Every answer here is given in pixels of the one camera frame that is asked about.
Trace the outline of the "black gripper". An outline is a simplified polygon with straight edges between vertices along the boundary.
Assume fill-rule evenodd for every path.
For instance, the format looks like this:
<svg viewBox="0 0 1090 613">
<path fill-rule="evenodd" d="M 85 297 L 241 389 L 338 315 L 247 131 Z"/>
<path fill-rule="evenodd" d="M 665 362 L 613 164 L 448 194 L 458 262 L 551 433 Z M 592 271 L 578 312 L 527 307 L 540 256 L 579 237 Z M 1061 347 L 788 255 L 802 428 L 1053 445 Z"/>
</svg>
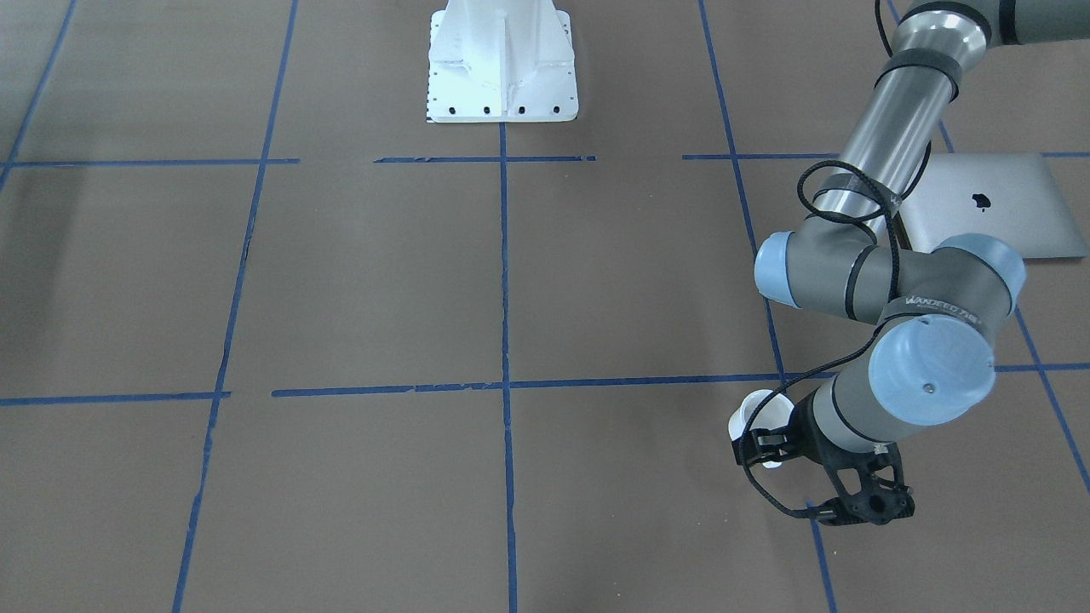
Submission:
<svg viewBox="0 0 1090 613">
<path fill-rule="evenodd" d="M 818 423 L 818 393 L 809 393 L 795 406 L 788 428 L 750 428 L 742 443 L 732 444 L 732 458 L 740 467 L 780 467 L 795 458 L 823 465 L 832 443 Z"/>
</svg>

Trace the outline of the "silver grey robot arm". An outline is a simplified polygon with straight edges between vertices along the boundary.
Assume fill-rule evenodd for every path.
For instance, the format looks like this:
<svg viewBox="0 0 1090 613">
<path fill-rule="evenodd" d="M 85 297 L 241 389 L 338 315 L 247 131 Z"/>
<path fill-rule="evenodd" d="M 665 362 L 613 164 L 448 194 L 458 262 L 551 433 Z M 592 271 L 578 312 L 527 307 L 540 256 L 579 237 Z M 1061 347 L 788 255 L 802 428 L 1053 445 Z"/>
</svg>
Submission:
<svg viewBox="0 0 1090 613">
<path fill-rule="evenodd" d="M 760 295 L 795 309 L 875 326 L 875 338 L 832 381 L 763 421 L 777 393 L 732 414 L 736 459 L 821 462 L 852 456 L 966 414 L 995 383 L 996 333 L 1024 289 L 1024 259 L 1003 240 L 962 233 L 927 253 L 877 241 L 903 208 L 912 175 L 965 74 L 991 48 L 1087 38 L 1086 1 L 916 1 L 845 151 L 813 199 L 798 185 L 806 221 L 760 245 Z"/>
</svg>

